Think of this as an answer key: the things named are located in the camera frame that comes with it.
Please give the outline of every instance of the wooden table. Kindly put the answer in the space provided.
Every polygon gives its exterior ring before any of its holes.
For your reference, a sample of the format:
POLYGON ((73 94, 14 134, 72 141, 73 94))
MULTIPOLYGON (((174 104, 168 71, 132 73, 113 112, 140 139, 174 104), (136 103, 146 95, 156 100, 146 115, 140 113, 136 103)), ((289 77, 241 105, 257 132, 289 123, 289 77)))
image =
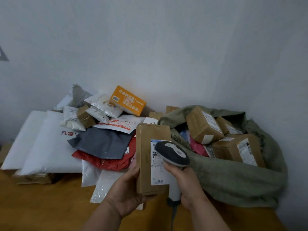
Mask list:
MULTIPOLYGON (((73 231, 86 222, 98 204, 91 204, 94 186, 81 188, 81 174, 67 174, 55 184, 15 185, 0 172, 0 230, 73 231)), ((125 217, 120 230, 170 230, 167 195, 149 201, 142 211, 125 217)), ((212 201, 232 230, 285 230, 270 208, 238 208, 212 201)), ((193 230, 190 213, 179 206, 174 231, 193 230)))

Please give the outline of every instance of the orange box with white text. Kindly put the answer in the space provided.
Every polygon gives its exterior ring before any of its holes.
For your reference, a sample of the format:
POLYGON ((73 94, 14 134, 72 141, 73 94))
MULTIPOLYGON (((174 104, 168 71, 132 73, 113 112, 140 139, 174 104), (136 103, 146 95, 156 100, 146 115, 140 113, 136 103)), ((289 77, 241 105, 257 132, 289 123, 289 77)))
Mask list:
POLYGON ((116 87, 110 97, 110 103, 114 104, 123 111, 136 116, 140 116, 146 104, 144 100, 120 86, 116 87))

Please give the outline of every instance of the person's left hand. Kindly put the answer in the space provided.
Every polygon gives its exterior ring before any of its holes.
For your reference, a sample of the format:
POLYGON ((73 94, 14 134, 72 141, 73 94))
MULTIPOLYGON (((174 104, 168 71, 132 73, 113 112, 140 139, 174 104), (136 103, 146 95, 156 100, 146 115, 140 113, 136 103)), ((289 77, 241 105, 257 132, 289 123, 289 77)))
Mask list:
POLYGON ((104 199, 104 201, 116 209, 121 218, 129 215, 141 203, 153 198, 153 196, 137 194, 136 179, 138 175, 138 167, 130 169, 115 181, 104 199))

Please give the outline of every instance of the forearm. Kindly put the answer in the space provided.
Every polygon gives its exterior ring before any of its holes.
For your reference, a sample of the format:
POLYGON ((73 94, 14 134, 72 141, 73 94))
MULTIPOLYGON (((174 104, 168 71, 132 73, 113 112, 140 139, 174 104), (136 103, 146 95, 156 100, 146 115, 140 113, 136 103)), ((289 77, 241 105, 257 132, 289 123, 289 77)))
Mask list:
POLYGON ((121 220, 113 204, 103 200, 80 231, 117 231, 121 220))
POLYGON ((207 198, 193 204, 191 216, 195 231, 230 231, 225 221, 207 198))

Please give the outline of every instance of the gray triangular object on wall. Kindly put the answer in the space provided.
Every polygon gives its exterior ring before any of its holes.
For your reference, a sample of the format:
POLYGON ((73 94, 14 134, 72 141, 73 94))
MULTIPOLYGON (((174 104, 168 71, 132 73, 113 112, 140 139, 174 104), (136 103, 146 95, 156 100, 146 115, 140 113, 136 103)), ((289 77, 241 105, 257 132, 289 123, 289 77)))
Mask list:
POLYGON ((0 61, 9 61, 6 54, 3 52, 1 46, 0 46, 0 61))

